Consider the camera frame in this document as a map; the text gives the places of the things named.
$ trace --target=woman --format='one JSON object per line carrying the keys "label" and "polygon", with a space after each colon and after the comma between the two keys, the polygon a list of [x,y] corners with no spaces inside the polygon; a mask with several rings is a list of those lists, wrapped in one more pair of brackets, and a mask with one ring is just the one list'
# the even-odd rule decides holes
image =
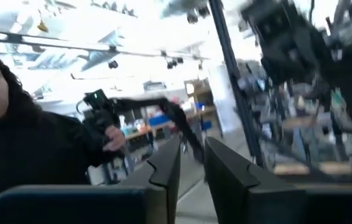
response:
{"label": "woman", "polygon": [[107,162],[125,143],[114,126],[112,141],[94,146],[77,119],[42,111],[0,60],[0,192],[25,184],[88,184],[88,166]]}

